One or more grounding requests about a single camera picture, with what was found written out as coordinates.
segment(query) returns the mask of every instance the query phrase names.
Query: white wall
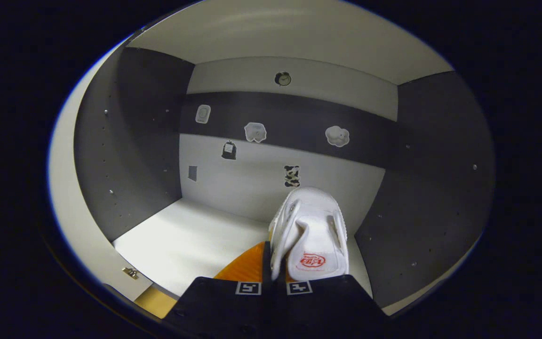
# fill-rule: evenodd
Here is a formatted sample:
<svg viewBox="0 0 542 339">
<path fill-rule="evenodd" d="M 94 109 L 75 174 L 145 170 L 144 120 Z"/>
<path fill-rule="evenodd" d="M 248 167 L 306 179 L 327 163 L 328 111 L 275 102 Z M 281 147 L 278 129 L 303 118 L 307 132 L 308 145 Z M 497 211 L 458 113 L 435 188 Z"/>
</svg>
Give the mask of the white wall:
<svg viewBox="0 0 542 339">
<path fill-rule="evenodd" d="M 133 279 L 122 272 L 131 265 L 112 247 L 89 212 L 79 187 L 74 156 L 75 122 L 82 97 L 97 70 L 119 46 L 120 43 L 93 65 L 62 107 L 49 146 L 48 181 L 58 224 L 77 260 L 95 279 L 133 301 L 152 282 L 142 274 Z"/>
<path fill-rule="evenodd" d="M 323 189 L 338 201 L 352 237 L 372 205 L 385 173 L 379 167 L 265 145 L 264 141 L 233 141 L 237 160 L 227 160 L 221 158 L 226 141 L 219 137 L 180 135 L 183 197 L 265 223 L 271 222 L 292 190 L 284 186 L 284 166 L 299 165 L 301 185 Z M 187 178 L 189 166 L 198 166 L 197 182 Z"/>
<path fill-rule="evenodd" d="M 394 84 L 452 71 L 415 36 L 337 0 L 205 0 L 149 28 L 129 47 L 193 64 L 256 56 L 303 58 Z"/>
<path fill-rule="evenodd" d="M 288 86 L 275 75 L 290 73 Z M 194 67 L 187 94 L 270 92 L 331 101 L 396 121 L 397 86 L 352 68 L 299 58 L 247 57 L 217 60 Z"/>
</svg>

